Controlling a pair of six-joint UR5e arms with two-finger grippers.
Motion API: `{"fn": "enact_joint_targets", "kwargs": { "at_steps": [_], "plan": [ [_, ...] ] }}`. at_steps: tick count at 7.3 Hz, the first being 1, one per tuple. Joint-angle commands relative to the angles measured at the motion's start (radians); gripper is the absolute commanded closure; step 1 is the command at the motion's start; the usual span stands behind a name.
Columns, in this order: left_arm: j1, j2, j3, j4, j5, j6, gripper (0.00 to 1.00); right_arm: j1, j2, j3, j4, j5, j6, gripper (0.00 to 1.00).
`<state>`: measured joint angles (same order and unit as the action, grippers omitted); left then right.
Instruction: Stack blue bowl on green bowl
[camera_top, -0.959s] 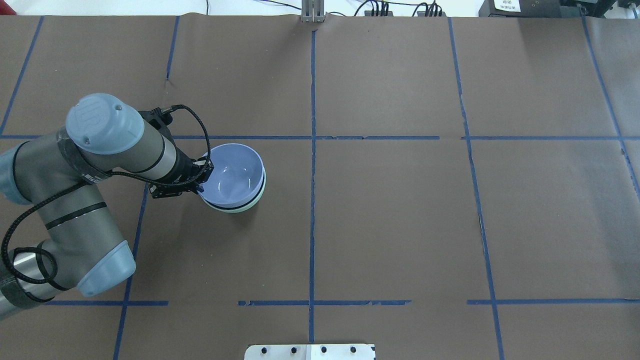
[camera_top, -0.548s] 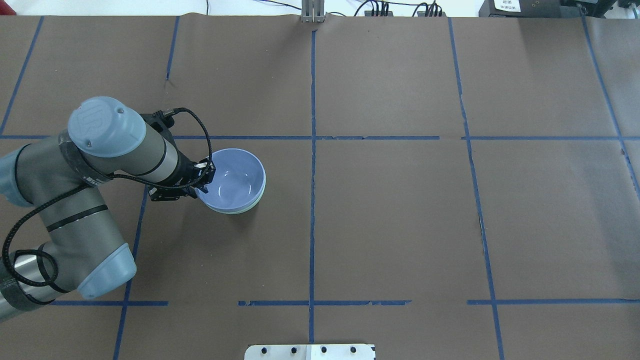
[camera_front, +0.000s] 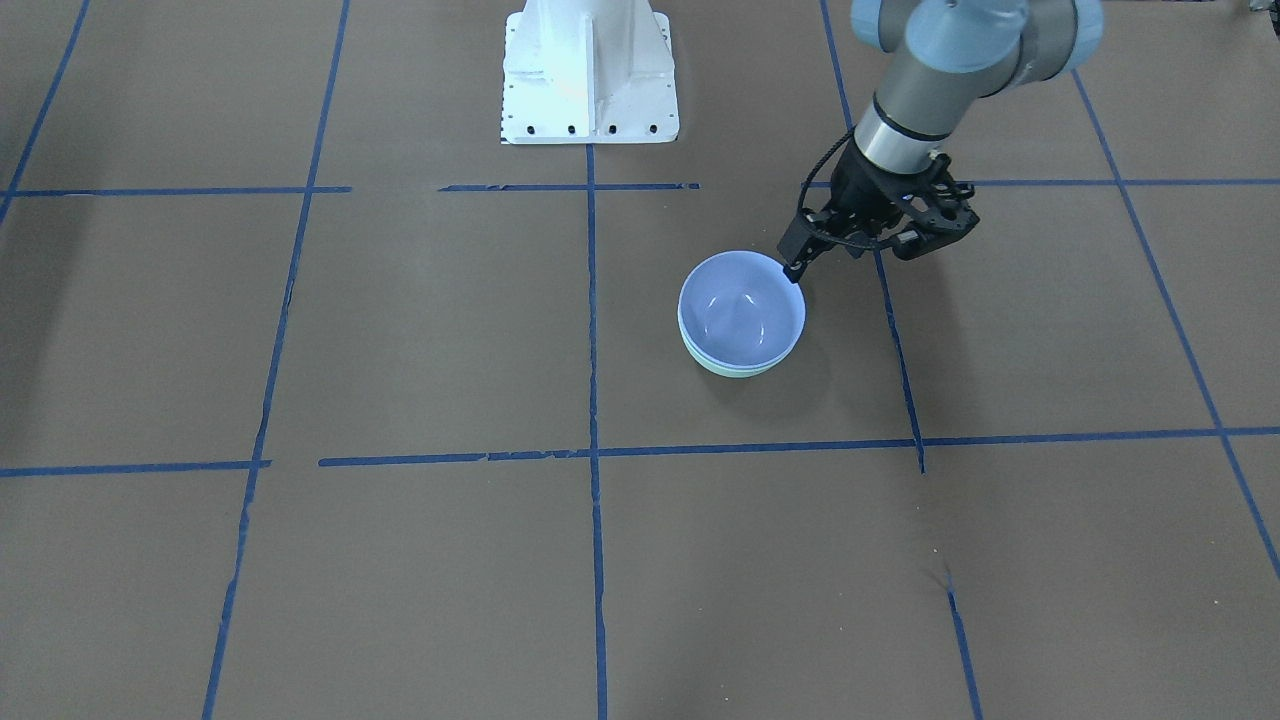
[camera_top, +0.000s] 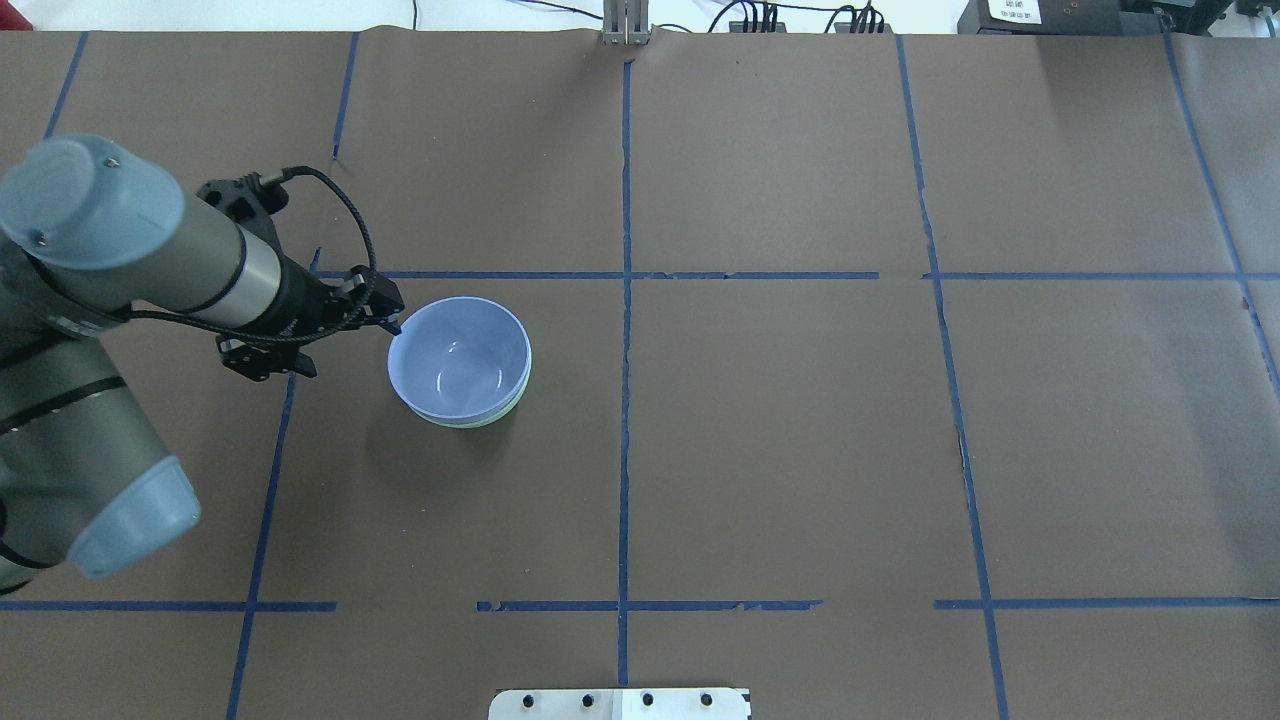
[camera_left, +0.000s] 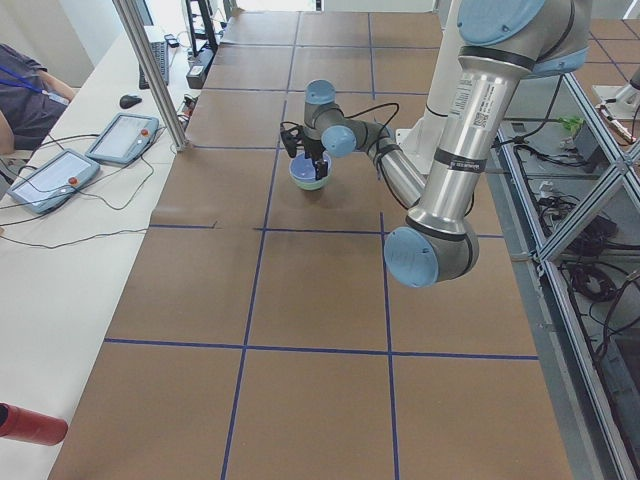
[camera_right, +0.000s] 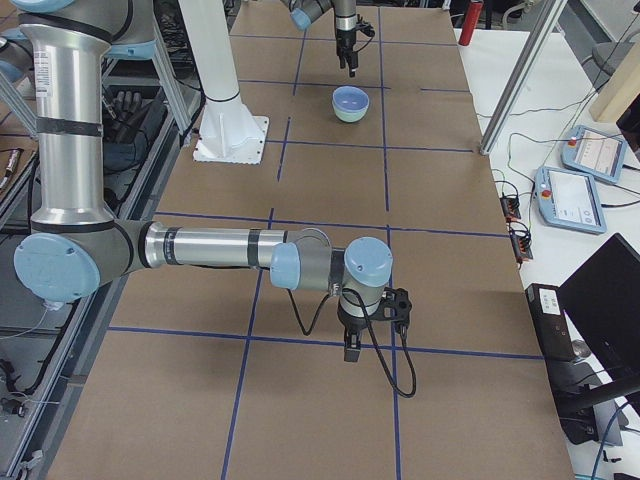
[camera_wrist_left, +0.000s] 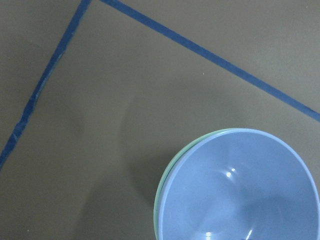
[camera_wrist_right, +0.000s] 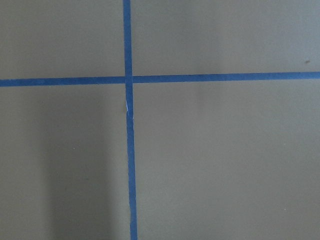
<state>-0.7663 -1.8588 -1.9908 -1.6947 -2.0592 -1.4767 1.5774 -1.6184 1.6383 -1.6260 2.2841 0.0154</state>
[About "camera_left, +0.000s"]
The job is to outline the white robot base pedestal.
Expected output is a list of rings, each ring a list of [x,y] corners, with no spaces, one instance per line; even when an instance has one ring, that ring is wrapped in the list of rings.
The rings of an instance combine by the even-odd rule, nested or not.
[[[424,114],[411,129],[396,132],[397,143],[422,173],[430,169],[461,76],[458,54],[463,40],[457,26],[461,1],[445,1],[444,5],[446,8],[438,8],[440,16],[447,15]]]

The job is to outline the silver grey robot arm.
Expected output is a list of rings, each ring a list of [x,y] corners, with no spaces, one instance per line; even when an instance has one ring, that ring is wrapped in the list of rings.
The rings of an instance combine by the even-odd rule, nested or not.
[[[366,153],[407,207],[405,224],[384,245],[388,270],[409,287],[456,279],[476,264],[479,245],[465,218],[497,130],[524,78],[568,73],[587,57],[589,1],[463,1],[450,13],[447,33],[461,46],[461,71],[435,146],[422,175],[382,124],[347,118],[327,80],[305,91],[299,138],[317,177],[325,154]]]

